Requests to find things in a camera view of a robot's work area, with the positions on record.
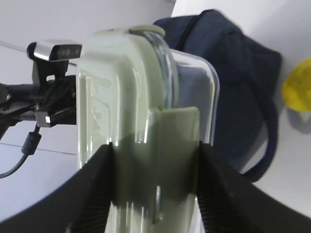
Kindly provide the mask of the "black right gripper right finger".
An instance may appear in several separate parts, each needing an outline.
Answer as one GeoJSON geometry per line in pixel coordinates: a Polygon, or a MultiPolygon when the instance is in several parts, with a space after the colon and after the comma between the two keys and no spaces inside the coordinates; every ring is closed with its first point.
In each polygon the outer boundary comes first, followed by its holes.
{"type": "Polygon", "coordinates": [[[215,154],[198,149],[198,204],[206,233],[309,233],[311,219],[262,192],[215,154]]]}

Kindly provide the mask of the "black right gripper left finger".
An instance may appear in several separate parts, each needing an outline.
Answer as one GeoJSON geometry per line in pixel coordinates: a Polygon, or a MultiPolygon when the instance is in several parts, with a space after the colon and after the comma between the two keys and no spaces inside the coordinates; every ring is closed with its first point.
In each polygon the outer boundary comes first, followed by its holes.
{"type": "Polygon", "coordinates": [[[102,145],[50,195],[0,224],[2,233],[103,233],[113,189],[113,150],[102,145]]]}

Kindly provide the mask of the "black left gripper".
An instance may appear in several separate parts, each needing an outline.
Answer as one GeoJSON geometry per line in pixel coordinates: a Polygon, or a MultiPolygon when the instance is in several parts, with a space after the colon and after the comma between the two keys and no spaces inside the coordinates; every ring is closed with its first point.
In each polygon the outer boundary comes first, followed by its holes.
{"type": "Polygon", "coordinates": [[[0,85],[0,136],[22,121],[40,128],[75,125],[76,77],[49,80],[45,85],[0,85]]]}

